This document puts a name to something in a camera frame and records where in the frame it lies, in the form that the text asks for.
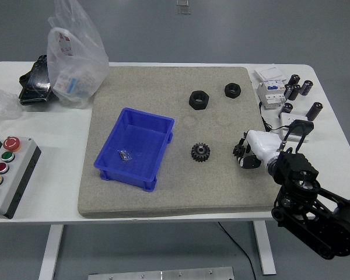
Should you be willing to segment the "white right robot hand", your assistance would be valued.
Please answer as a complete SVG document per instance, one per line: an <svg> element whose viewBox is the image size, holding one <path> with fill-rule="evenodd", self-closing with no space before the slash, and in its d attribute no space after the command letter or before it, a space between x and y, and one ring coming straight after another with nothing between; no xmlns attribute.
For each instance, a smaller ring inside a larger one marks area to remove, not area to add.
<svg viewBox="0 0 350 280"><path fill-rule="evenodd" d="M233 149L233 155L243 169L256 169L264 165L269 172L279 157L281 139L270 132L249 130Z"/></svg>

